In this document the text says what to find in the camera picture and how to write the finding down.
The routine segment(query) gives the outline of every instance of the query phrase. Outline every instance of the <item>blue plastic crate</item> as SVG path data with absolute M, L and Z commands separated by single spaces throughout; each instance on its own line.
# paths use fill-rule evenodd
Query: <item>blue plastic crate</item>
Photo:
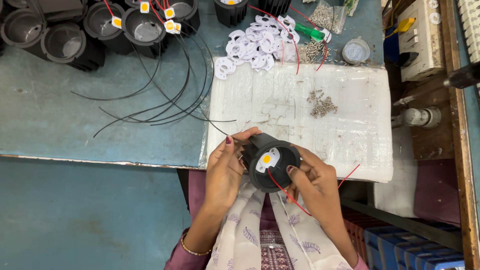
M 459 232 L 439 223 L 437 228 Z M 364 231 L 370 270 L 440 270 L 464 267 L 463 254 L 395 226 Z

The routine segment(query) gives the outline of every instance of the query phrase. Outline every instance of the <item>red crate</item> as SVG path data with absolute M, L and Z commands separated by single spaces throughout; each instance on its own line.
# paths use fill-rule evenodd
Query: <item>red crate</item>
M 345 228 L 347 229 L 353 246 L 363 261 L 368 264 L 367 248 L 363 236 L 364 229 L 391 225 L 353 209 L 342 208 L 342 215 Z

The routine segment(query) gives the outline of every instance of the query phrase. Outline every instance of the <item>gold bangle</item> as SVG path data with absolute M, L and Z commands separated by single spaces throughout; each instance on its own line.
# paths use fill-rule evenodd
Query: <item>gold bangle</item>
M 193 252 L 191 250 L 189 250 L 185 244 L 183 243 L 183 239 L 185 238 L 187 234 L 184 234 L 181 236 L 181 246 L 183 247 L 183 249 L 185 249 L 186 252 L 190 253 L 190 254 L 193 254 L 193 255 L 196 255 L 196 256 L 205 256 L 205 255 L 208 255 L 210 254 L 210 252 L 212 252 L 212 250 L 210 249 L 208 252 L 205 252 L 205 253 L 196 253 L 196 252 Z

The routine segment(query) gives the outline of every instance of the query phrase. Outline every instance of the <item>green screwdriver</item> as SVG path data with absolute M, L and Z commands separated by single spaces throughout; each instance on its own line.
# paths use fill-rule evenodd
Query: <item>green screwdriver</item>
M 300 32 L 306 33 L 307 35 L 311 36 L 317 42 L 319 42 L 320 40 L 322 40 L 325 37 L 324 32 L 320 32 L 315 28 L 306 27 L 306 26 L 301 25 L 299 23 L 297 23 L 295 25 L 295 31 L 300 31 Z

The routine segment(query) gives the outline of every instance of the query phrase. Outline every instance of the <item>yellow plug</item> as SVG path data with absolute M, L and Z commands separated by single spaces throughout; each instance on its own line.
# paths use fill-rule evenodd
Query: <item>yellow plug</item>
M 405 20 L 402 20 L 398 23 L 397 29 L 395 29 L 391 34 L 389 34 L 387 37 L 391 37 L 393 34 L 398 33 L 398 32 L 406 32 L 412 26 L 412 24 L 415 22 L 415 18 L 407 18 Z

